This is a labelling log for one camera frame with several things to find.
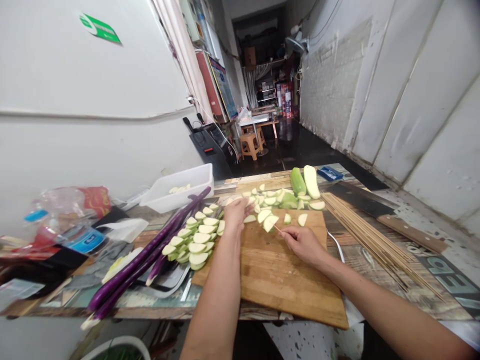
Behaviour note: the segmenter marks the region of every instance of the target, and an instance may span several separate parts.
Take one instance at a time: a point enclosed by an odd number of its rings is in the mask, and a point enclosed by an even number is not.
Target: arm
[[[324,273],[345,293],[402,359],[473,359],[477,355],[415,305],[331,256],[311,229],[289,226],[280,235],[300,259]]]
[[[252,207],[246,198],[224,208],[225,230],[186,333],[180,360],[231,359],[240,308],[240,233]]]

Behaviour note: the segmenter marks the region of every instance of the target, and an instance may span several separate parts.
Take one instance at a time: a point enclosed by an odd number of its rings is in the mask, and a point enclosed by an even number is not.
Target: hand
[[[254,209],[253,205],[245,206],[248,202],[248,198],[242,197],[223,208],[225,232],[240,233],[244,229],[244,220]]]
[[[295,255],[314,268],[318,268],[319,264],[330,257],[309,227],[288,226],[280,232],[280,236]]]

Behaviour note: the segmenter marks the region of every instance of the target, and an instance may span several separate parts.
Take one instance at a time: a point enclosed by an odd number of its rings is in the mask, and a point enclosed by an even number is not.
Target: black machine
[[[213,123],[193,128],[187,117],[183,122],[190,130],[190,139],[205,164],[212,164],[213,178],[224,180],[233,178],[231,167],[235,166],[237,156],[225,139],[222,131]]]

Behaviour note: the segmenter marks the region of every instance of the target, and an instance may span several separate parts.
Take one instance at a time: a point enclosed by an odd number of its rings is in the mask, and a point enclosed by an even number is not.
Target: knife
[[[332,194],[347,203],[373,216],[380,223],[402,234],[433,253],[441,254],[449,246],[443,241],[420,231],[399,218],[394,209],[377,201],[369,191],[340,181],[328,189]]]

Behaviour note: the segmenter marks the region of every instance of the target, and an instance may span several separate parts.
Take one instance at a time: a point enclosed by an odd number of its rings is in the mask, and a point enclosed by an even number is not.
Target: fan
[[[295,37],[287,36],[285,38],[286,44],[295,52],[303,54],[305,51],[309,52],[309,39],[302,38],[302,31],[298,26],[295,26],[291,29],[290,33],[293,35],[296,33]]]

